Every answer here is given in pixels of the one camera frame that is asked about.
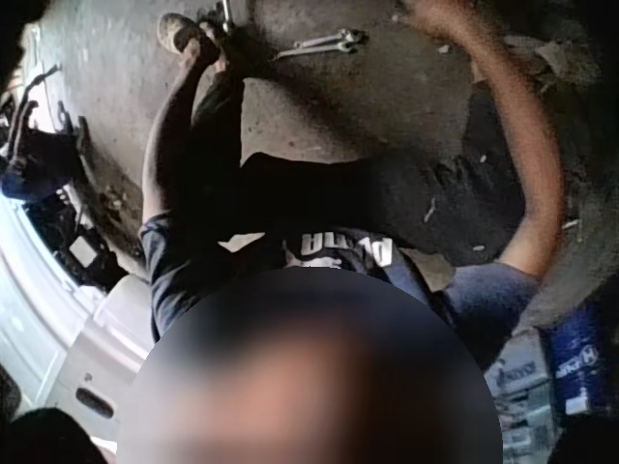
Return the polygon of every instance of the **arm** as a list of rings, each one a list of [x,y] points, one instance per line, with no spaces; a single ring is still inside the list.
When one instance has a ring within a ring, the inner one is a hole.
[[[500,262],[544,277],[558,247],[564,192],[559,149],[542,103],[472,9],[459,0],[409,0],[406,6],[412,25],[461,44],[486,76],[526,200],[525,217]]]
[[[211,48],[192,40],[183,54],[181,70],[160,109],[146,149],[142,174],[143,221],[172,209],[175,184],[185,153],[197,86],[204,71],[217,60]]]

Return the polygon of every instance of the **floor debris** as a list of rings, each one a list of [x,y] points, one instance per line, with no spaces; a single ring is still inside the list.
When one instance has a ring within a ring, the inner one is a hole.
[[[429,210],[424,216],[424,224],[427,224],[429,222],[429,220],[432,218],[435,212],[436,212],[436,198],[432,198],[432,202],[430,203]]]

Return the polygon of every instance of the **wrench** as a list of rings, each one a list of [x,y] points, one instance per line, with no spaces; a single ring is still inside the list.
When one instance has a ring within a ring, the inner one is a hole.
[[[353,53],[357,51],[355,44],[348,42],[340,42],[335,45],[313,46],[310,48],[294,48],[292,50],[281,51],[273,58],[272,61],[278,61],[281,58],[290,56],[311,55],[314,53],[327,53],[331,51],[341,51],[343,53]]]
[[[232,6],[230,5],[230,0],[223,0],[223,31],[226,34],[232,34],[234,30],[234,21],[232,20]]]
[[[322,37],[320,39],[312,39],[304,42],[296,42],[295,48],[313,48],[324,44],[331,44],[334,42],[346,42],[349,44],[360,44],[364,41],[366,35],[363,32],[351,31],[348,29],[341,29],[333,36]]]

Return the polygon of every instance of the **dark t-shirt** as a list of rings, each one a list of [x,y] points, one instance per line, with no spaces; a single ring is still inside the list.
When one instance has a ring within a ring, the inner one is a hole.
[[[270,233],[231,253],[201,228],[156,217],[141,233],[159,339],[186,311],[235,278],[287,267],[336,268],[379,278],[437,312],[482,368],[499,355],[538,290],[536,279],[499,263],[460,268],[432,294],[417,267],[388,237],[331,227]]]

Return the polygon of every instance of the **sleeve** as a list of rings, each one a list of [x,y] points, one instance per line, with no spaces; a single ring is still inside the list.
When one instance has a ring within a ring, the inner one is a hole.
[[[498,358],[540,288],[530,275],[501,263],[460,268],[437,294],[454,330],[482,370]]]
[[[231,279],[232,253],[199,230],[163,215],[148,221],[140,232],[156,342],[183,314]]]

